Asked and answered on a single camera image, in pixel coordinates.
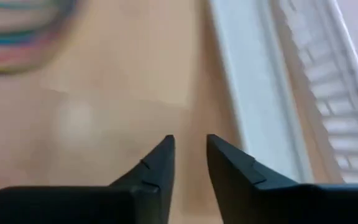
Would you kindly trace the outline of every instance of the colorful wires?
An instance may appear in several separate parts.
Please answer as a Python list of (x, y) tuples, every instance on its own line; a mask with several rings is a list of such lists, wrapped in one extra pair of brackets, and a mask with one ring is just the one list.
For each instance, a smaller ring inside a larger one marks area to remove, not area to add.
[(36, 27), (0, 30), (0, 73), (16, 73), (32, 69), (45, 62), (56, 49), (57, 39), (62, 36), (65, 24), (75, 11), (78, 0), (48, 0), (39, 4), (2, 3), (0, 9), (33, 10), (45, 7), (58, 9), (48, 23)]

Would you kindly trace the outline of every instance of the wooden table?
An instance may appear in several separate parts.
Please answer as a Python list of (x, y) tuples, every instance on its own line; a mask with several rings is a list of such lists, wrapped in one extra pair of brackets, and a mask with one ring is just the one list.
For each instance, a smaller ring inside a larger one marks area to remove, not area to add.
[(206, 1), (88, 1), (46, 68), (0, 76), (0, 188), (106, 185), (177, 139), (172, 223), (221, 223), (207, 133), (238, 143)]

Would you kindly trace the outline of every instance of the light wooden desk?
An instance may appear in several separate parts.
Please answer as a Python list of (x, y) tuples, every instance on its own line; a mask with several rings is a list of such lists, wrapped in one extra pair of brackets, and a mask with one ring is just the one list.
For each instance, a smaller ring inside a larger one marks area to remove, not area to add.
[(205, 135), (236, 144), (206, 1), (88, 1), (45, 69), (0, 77), (0, 188), (106, 185), (177, 139), (172, 223), (220, 223)]

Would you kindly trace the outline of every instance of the wire bundle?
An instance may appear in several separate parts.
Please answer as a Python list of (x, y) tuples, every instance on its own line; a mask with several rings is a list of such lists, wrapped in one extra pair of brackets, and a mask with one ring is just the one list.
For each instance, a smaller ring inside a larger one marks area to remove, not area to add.
[(48, 0), (41, 3), (0, 2), (0, 10), (34, 10), (55, 7), (50, 21), (16, 30), (0, 30), (0, 73), (23, 72), (41, 65), (57, 48), (57, 40), (75, 11), (78, 0)]

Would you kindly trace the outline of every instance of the wooden surface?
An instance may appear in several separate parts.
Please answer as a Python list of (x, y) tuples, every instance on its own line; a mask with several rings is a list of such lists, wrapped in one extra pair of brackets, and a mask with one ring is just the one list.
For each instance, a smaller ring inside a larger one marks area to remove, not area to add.
[(94, 0), (46, 68), (0, 76), (0, 188), (106, 185), (177, 139), (172, 223), (221, 223), (205, 135), (237, 144), (206, 1)]

